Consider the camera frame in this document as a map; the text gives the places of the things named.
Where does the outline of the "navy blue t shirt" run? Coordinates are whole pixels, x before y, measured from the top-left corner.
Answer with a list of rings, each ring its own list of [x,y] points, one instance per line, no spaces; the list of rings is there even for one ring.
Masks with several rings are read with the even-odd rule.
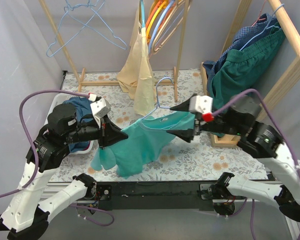
[[[90,122],[93,120],[93,118],[85,118],[82,120],[82,118],[85,115],[91,115],[91,103],[92,101],[88,100],[84,97],[74,96],[70,97],[69,99],[65,100],[63,104],[71,104],[75,107],[76,110],[76,119],[79,122]],[[77,152],[79,154],[86,154],[88,153],[89,147],[91,147],[93,143],[91,141],[85,141],[85,142],[78,142],[69,144],[69,150],[71,154],[76,154]]]

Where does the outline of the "teal green shirt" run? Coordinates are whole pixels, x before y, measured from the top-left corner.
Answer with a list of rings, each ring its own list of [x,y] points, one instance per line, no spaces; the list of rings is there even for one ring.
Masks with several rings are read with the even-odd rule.
[[[159,118],[138,119],[122,129],[128,135],[127,139],[99,148],[90,167],[101,171],[117,166],[117,174],[124,178],[140,174],[143,166],[156,161],[163,147],[175,138],[167,131],[193,129],[194,118],[190,112],[176,111]]]

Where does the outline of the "beige plastic hanger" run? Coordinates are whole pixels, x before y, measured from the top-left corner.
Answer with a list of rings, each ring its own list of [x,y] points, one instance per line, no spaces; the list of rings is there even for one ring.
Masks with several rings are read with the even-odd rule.
[[[185,0],[178,0],[174,3],[161,21],[155,38],[150,45],[150,54],[155,55],[173,36],[178,27],[183,23],[185,12]]]

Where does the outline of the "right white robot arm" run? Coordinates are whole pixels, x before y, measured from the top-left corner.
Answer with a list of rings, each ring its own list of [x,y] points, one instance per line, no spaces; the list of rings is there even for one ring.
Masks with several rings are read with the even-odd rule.
[[[180,139],[191,142],[201,132],[237,135],[237,146],[264,166],[281,182],[272,185],[224,172],[209,187],[201,188],[204,199],[244,197],[271,205],[286,217],[300,222],[300,163],[294,161],[286,140],[271,125],[257,121],[261,106],[250,96],[240,93],[226,104],[228,109],[213,113],[213,98],[194,94],[187,101],[171,107],[172,111],[190,112],[190,127],[168,130]]]

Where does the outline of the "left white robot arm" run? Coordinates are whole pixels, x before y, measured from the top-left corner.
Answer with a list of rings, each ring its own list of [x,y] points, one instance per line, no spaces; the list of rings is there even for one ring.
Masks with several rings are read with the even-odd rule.
[[[0,231],[9,240],[38,240],[51,220],[73,202],[91,200],[97,193],[96,180],[82,173],[52,197],[42,201],[42,194],[63,159],[75,143],[98,141],[104,148],[128,138],[108,117],[110,105],[101,99],[90,104],[88,122],[77,119],[70,103],[59,104],[47,116],[26,156],[24,172],[7,209],[0,215]]]

